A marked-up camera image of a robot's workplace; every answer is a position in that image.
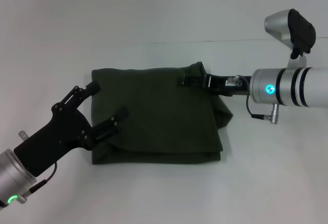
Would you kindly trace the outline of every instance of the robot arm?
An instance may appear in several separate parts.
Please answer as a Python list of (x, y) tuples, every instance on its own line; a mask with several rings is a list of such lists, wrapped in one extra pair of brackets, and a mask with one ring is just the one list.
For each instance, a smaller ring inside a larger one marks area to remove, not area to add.
[[(258, 69), (252, 76), (182, 76), (182, 87), (202, 88), (214, 95), (246, 95), (247, 109), (253, 118), (278, 122), (279, 105), (328, 108), (328, 69), (306, 68), (303, 53), (310, 53), (316, 40), (312, 24), (296, 10), (285, 10), (265, 19), (265, 30), (292, 49), (286, 68)], [(74, 89), (52, 107), (50, 122), (31, 137), (21, 136), (22, 144), (0, 154), (0, 210), (13, 200), (26, 197), (47, 180), (30, 188), (35, 177), (42, 174), (74, 148), (92, 150), (100, 141), (119, 132), (118, 122), (127, 117), (124, 109), (109, 120), (91, 127), (77, 107), (100, 91), (92, 82), (85, 89)], [(259, 104), (273, 105), (271, 115), (253, 114), (248, 107), (249, 96)]]
[[(268, 16), (267, 33), (288, 46), (291, 56), (286, 68), (258, 69), (252, 76), (183, 76), (181, 86), (196, 86), (224, 96), (247, 95), (247, 110), (253, 118), (278, 122), (279, 105), (328, 108), (328, 68), (307, 68), (306, 56), (316, 40), (311, 23), (294, 9)], [(258, 104), (273, 105), (271, 115), (252, 114), (248, 99)]]
[(0, 210), (16, 199), (21, 203), (26, 202), (27, 197), (45, 185), (52, 176), (31, 187), (36, 183), (35, 177), (53, 164), (56, 170), (56, 162), (72, 149), (92, 150), (98, 143), (120, 131), (118, 122), (128, 116), (124, 108), (94, 127), (77, 110), (86, 98), (99, 91), (97, 82), (91, 82), (85, 89), (74, 87), (51, 108), (53, 116), (47, 125), (31, 137), (20, 132), (23, 143), (14, 151), (8, 149), (0, 154)]

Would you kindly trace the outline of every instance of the silver connector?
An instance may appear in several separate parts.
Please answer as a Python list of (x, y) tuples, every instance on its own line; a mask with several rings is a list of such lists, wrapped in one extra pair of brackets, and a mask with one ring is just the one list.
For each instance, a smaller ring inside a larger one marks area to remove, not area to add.
[(263, 120), (271, 120), (271, 116), (270, 115), (264, 115)]
[(242, 85), (242, 82), (240, 80), (239, 75), (236, 75), (234, 77), (229, 77), (227, 79), (227, 82), (228, 82), (228, 84), (233, 84), (233, 85), (236, 85), (238, 87), (240, 87)]
[(278, 115), (279, 115), (279, 105), (274, 104), (272, 107), (270, 124), (277, 124), (278, 123)]
[(32, 195), (32, 193), (30, 192), (30, 190), (26, 191), (25, 193), (23, 193), (23, 197), (24, 198), (27, 198), (29, 197), (30, 195)]
[(26, 203), (27, 201), (27, 198), (24, 197), (24, 196), (18, 196), (18, 198), (16, 199), (19, 203), (23, 204), (23, 203)]

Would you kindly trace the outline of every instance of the black stripe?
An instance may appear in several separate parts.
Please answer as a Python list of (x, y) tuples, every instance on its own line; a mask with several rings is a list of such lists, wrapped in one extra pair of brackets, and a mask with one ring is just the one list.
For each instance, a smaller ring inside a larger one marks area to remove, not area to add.
[(5, 207), (7, 207), (8, 205), (7, 204), (5, 204), (4, 202), (2, 202), (1, 200), (0, 200), (0, 208), (5, 208)]
[(277, 97), (277, 100), (278, 100), (278, 103), (281, 104), (281, 105), (284, 105), (282, 100), (281, 100), (281, 97), (280, 97), (280, 81), (281, 81), (281, 77), (282, 77), (282, 74), (285, 72), (286, 68), (285, 69), (281, 69), (278, 73), (278, 76), (277, 76), (277, 81), (276, 81), (276, 97)]
[(309, 69), (310, 68), (306, 68), (303, 71), (302, 76), (301, 76), (301, 80), (300, 80), (300, 84), (299, 84), (299, 97), (301, 99), (302, 104), (305, 107), (308, 107), (308, 105), (306, 104), (305, 98), (304, 98), (304, 81), (305, 81), (305, 77), (306, 77), (306, 74), (308, 73)]
[(292, 96), (292, 101), (294, 103), (294, 105), (296, 106), (300, 106), (297, 102), (296, 99), (296, 92), (295, 92), (295, 88), (296, 88), (296, 79), (298, 76), (299, 71), (301, 71), (302, 68), (298, 68), (297, 70), (295, 70), (294, 74), (293, 74), (293, 78), (292, 78), (292, 85), (291, 85), (291, 96)]

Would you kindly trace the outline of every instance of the silver cylinder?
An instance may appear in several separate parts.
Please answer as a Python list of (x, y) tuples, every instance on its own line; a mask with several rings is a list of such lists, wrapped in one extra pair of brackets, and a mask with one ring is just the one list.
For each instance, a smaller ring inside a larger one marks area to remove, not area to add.
[(10, 204), (26, 192), (36, 178), (30, 174), (12, 150), (0, 154), (0, 200)]
[(328, 68), (258, 69), (250, 96), (258, 104), (328, 108)]
[(250, 82), (250, 95), (259, 104), (278, 104), (276, 82), (281, 69), (258, 69)]

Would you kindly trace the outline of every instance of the white backdrop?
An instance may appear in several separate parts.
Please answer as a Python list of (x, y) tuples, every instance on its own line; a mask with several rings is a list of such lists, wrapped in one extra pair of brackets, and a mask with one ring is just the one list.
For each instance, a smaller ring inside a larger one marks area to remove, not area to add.
[[(328, 0), (0, 0), (0, 151), (51, 118), (51, 106), (98, 68), (184, 67), (251, 75), (287, 65), (264, 18), (295, 8), (313, 23), (308, 65), (328, 67)], [(1, 223), (327, 223), (328, 110), (281, 107), (279, 124), (251, 119), (245, 97), (219, 131), (222, 161), (93, 166), (77, 149), (54, 178)], [(90, 100), (80, 110), (90, 120)], [(251, 103), (255, 112), (271, 107)], [(39, 180), (51, 173), (49, 169)]]

